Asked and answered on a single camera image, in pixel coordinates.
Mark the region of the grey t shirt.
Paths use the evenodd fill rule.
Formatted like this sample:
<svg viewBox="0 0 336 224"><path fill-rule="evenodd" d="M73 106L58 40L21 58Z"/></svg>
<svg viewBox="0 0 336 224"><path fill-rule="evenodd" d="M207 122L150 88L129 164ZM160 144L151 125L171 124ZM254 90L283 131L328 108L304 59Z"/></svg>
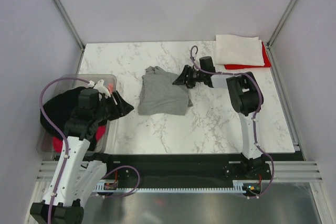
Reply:
<svg viewBox="0 0 336 224"><path fill-rule="evenodd" d="M138 113L185 115L193 103L186 86L173 84L177 78L177 74L167 72L158 66L146 68L142 76Z"/></svg>

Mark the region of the clear plastic bin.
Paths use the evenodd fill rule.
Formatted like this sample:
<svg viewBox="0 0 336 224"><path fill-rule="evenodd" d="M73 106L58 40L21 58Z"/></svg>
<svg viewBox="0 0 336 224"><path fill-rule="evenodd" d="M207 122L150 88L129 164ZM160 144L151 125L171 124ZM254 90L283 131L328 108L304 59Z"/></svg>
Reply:
<svg viewBox="0 0 336 224"><path fill-rule="evenodd" d="M44 109L43 105L48 102L53 97L64 93L68 90L85 87L90 80L97 82L100 79L107 79L109 82L114 84L114 91L117 89L117 78L112 74L70 74L62 76L51 83L47 84L41 91L39 95L39 108ZM37 145L38 152L43 155L57 155L52 146L52 137L44 128L43 134L40 137L40 140Z"/></svg>

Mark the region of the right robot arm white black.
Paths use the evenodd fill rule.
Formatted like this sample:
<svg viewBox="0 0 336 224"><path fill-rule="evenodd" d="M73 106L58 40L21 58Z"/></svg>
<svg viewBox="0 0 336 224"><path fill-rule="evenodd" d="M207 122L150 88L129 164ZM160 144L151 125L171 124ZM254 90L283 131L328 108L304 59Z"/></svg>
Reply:
<svg viewBox="0 0 336 224"><path fill-rule="evenodd" d="M176 86L186 86L192 89L196 83L202 82L210 88L224 88L228 90L230 103L238 113L243 137L242 160L237 168L229 172L229 176L244 176L251 179L261 175L266 170L262 152L255 142L256 112L264 102L263 95L252 72L245 72L237 76L225 77L216 74L213 60L210 56L199 59L200 66L185 65L182 73L173 81Z"/></svg>

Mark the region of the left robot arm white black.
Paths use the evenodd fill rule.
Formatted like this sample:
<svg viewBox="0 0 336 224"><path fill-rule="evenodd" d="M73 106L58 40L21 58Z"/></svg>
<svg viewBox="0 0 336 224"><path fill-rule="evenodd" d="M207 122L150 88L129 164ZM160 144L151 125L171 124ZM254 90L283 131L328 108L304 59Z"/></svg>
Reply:
<svg viewBox="0 0 336 224"><path fill-rule="evenodd" d="M84 88L77 97L62 132L60 158L41 202L34 202L31 216L38 223L81 223L85 204L101 178L111 178L115 165L109 161L90 161L82 176L81 162L99 124L128 115L134 107L118 91L102 93Z"/></svg>

